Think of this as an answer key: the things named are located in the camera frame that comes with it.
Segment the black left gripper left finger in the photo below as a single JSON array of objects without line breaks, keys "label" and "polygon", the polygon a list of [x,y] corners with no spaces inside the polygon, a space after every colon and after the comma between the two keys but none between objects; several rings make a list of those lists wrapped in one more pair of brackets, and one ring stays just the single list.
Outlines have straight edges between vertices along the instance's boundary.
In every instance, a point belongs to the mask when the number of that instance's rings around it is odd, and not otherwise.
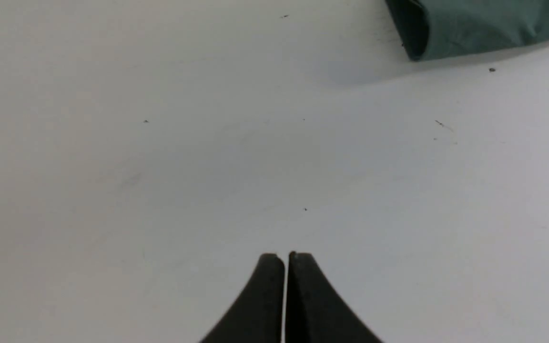
[{"label": "black left gripper left finger", "polygon": [[285,266],[273,253],[262,254],[251,277],[203,343],[280,343]]}]

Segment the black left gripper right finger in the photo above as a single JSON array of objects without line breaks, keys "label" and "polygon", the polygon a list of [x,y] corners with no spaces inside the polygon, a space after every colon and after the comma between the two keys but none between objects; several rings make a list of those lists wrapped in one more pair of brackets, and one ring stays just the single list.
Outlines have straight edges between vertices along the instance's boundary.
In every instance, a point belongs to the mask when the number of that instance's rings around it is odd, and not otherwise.
[{"label": "black left gripper right finger", "polygon": [[314,256],[288,256],[286,343],[379,343],[338,295]]}]

